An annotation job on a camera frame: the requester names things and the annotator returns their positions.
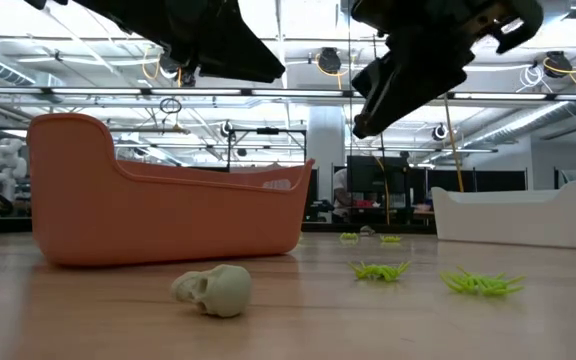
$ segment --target skull eye socket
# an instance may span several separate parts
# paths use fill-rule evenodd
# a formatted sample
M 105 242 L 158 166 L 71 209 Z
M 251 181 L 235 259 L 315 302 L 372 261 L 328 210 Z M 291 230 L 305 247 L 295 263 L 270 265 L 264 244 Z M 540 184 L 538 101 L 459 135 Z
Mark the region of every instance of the skull eye socket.
M 208 279 L 203 278 L 199 280 L 199 284 L 197 285 L 197 289 L 200 293 L 205 293 L 206 289 L 208 289 Z

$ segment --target small green object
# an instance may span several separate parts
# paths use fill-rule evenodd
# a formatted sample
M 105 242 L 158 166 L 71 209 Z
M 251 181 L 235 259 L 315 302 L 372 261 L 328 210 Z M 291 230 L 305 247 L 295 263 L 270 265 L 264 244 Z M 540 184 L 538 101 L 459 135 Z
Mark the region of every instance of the small green object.
M 388 265 L 364 265 L 363 262 L 359 266 L 355 266 L 352 263 L 348 263 L 350 267 L 355 271 L 357 279 L 370 279 L 370 280 L 384 280 L 386 282 L 396 281 L 397 278 L 408 270 L 410 266 L 410 261 L 401 263 L 397 267 Z
M 397 243 L 400 241 L 401 241 L 400 236 L 382 236 L 381 237 L 381 242 L 385 242 L 385 243 Z
M 525 276 L 519 276 L 514 279 L 504 279 L 506 273 L 501 273 L 497 276 L 487 276 L 481 274 L 471 274 L 464 270 L 461 266 L 457 269 L 462 273 L 449 273 L 442 272 L 439 274 L 441 280 L 455 292 L 462 294 L 484 296 L 500 296 L 508 295 L 517 291 L 523 290 L 523 286 L 510 287 L 523 279 Z
M 359 240 L 359 235 L 355 233 L 343 233 L 339 236 L 339 240 Z

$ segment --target orange basket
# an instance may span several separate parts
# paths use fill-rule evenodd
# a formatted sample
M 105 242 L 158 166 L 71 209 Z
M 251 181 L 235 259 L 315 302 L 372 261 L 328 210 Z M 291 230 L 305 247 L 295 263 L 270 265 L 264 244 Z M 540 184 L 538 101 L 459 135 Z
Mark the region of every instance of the orange basket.
M 314 160 L 251 174 L 117 161 L 112 137 L 81 114 L 28 131 L 33 236 L 62 265 L 121 265 L 292 250 Z

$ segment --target toy skull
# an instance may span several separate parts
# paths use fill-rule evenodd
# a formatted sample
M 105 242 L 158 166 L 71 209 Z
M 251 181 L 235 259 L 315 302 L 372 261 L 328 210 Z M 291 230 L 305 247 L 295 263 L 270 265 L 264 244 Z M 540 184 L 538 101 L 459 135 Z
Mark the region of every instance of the toy skull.
M 175 280 L 170 291 L 175 300 L 192 302 L 202 314 L 232 317 L 250 302 L 252 281 L 240 266 L 219 265 L 209 271 L 189 271 Z

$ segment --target wooden tabletop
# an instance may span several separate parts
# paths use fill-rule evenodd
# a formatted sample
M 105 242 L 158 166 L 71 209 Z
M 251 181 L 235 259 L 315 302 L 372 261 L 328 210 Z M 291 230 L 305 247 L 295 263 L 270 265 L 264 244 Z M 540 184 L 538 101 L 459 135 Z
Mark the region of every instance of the wooden tabletop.
M 412 265 L 384 284 L 355 281 L 349 261 Z M 252 274 L 246 315 L 170 299 L 177 276 L 222 262 Z M 526 275 L 526 290 L 453 294 L 438 272 L 456 265 Z M 81 270 L 46 264 L 29 235 L 0 235 L 0 359 L 576 360 L 576 250 L 304 234 L 286 256 Z

